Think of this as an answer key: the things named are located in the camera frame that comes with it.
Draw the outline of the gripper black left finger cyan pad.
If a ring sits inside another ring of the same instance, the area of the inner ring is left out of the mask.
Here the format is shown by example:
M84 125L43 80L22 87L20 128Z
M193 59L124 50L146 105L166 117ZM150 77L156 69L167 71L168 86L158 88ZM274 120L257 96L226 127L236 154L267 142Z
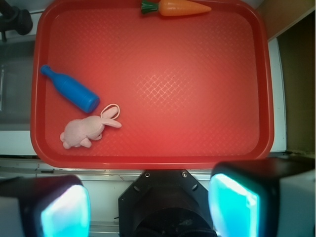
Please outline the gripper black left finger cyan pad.
M76 176L0 180L2 237L87 237L89 193Z

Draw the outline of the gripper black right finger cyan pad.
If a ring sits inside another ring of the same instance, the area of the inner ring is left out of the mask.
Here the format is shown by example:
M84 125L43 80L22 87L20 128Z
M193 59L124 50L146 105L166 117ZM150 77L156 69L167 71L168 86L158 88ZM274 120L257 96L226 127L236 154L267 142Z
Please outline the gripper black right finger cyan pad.
M211 172L208 203L221 237L313 237L316 164L312 158L226 161Z

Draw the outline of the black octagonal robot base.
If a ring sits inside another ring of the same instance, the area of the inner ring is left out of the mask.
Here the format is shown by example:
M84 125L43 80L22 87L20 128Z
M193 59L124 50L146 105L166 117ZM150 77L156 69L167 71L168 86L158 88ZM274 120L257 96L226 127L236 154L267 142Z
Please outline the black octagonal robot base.
M121 237L215 237L208 190L186 170L146 170L118 198Z

